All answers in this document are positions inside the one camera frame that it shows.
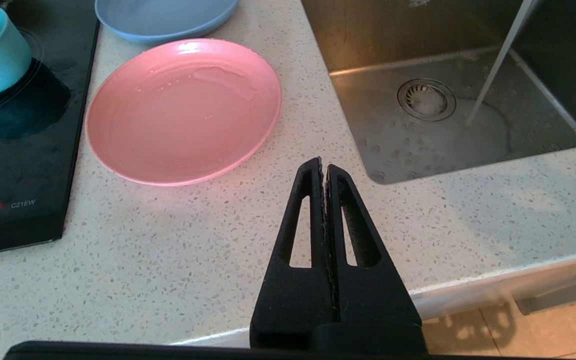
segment blue plate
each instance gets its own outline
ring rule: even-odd
[[[99,21],[135,43],[202,37],[230,18],[239,0],[95,0]]]

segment running water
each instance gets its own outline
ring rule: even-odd
[[[490,73],[486,78],[486,82],[484,82],[484,86],[481,88],[481,92],[479,93],[479,96],[477,97],[477,100],[475,101],[475,104],[472,107],[470,114],[468,115],[468,119],[466,120],[466,126],[473,125],[473,121],[475,120],[475,114],[477,114],[477,111],[480,109],[480,106],[482,105],[482,102],[486,97],[486,93],[488,93],[490,85],[492,84],[492,81],[495,79],[497,71],[499,71],[501,63],[504,61],[506,54],[508,54],[508,50],[510,50],[510,45],[512,45],[515,37],[517,36],[517,33],[519,32],[519,29],[521,29],[524,21],[526,20],[526,16],[528,15],[528,11],[530,10],[531,5],[534,2],[535,0],[523,0],[523,2],[521,3],[519,11],[517,11],[517,16],[515,16],[514,21],[512,22],[512,26],[510,27],[510,30],[508,30],[508,35],[505,37],[503,45],[501,45],[501,50],[499,50],[499,53],[496,56],[496,59],[494,60],[494,64],[490,69]]]

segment water droplet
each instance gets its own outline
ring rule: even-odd
[[[378,183],[383,183],[386,180],[386,174],[383,171],[373,171],[370,177]]]

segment pink plate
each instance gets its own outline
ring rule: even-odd
[[[248,159],[273,129],[282,94],[260,55],[219,39],[151,48],[101,85],[86,116],[94,155],[133,182],[204,182]]]

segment plate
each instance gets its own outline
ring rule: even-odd
[[[199,38],[228,20],[239,0],[96,0],[99,21],[142,44]]]
[[[234,169],[279,117],[277,74],[263,57],[220,39],[166,43],[114,71],[86,114],[86,137],[109,170],[173,187]]]

